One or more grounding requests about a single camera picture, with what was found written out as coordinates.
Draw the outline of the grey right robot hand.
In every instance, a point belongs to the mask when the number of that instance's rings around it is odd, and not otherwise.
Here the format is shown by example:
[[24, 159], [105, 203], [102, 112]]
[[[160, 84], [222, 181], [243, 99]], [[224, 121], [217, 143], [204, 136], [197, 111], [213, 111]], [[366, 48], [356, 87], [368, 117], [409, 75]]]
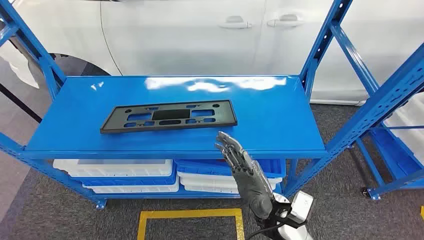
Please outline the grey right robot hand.
[[219, 131], [214, 146], [219, 149], [237, 184], [239, 195], [259, 219], [269, 217], [274, 199], [271, 185], [258, 161], [229, 134]]

